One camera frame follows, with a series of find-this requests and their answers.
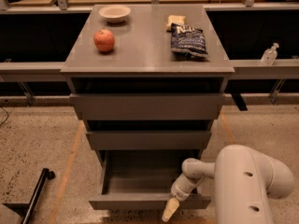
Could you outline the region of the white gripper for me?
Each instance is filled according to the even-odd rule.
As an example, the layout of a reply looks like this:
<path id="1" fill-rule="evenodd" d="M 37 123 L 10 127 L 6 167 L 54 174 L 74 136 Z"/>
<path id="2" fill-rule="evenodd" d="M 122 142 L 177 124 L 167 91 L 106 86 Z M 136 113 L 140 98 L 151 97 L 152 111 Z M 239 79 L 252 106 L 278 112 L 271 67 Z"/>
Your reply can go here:
<path id="1" fill-rule="evenodd" d="M 171 198 L 167 201 L 163 215 L 162 221 L 167 222 L 174 215 L 174 213 L 179 208 L 179 202 L 184 202 L 191 195 L 192 191 L 196 189 L 202 182 L 202 177 L 200 178 L 190 178 L 185 174 L 181 174 L 173 183 L 171 187 Z"/>

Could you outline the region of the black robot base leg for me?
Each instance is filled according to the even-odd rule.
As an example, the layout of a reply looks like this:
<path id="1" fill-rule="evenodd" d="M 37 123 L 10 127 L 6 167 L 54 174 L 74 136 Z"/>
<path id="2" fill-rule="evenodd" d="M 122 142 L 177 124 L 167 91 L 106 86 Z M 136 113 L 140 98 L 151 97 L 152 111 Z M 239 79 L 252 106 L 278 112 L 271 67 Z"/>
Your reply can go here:
<path id="1" fill-rule="evenodd" d="M 36 187 L 32 194 L 31 200 L 28 203 L 28 208 L 24 217 L 22 218 L 21 224 L 29 224 L 31 216 L 35 210 L 37 201 L 39 199 L 40 193 L 44 187 L 46 180 L 52 180 L 55 177 L 55 173 L 48 168 L 44 168 L 41 175 L 36 183 Z"/>

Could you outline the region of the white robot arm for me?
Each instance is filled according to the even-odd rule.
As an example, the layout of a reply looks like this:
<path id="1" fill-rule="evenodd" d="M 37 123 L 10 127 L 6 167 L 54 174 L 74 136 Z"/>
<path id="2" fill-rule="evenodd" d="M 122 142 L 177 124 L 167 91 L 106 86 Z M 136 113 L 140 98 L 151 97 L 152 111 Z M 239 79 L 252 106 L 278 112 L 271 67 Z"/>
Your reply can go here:
<path id="1" fill-rule="evenodd" d="M 213 162 L 188 158 L 181 170 L 171 187 L 164 222 L 206 177 L 215 182 L 217 224 L 274 224 L 269 201 L 288 197 L 294 187 L 286 164 L 241 145 L 223 148 Z"/>

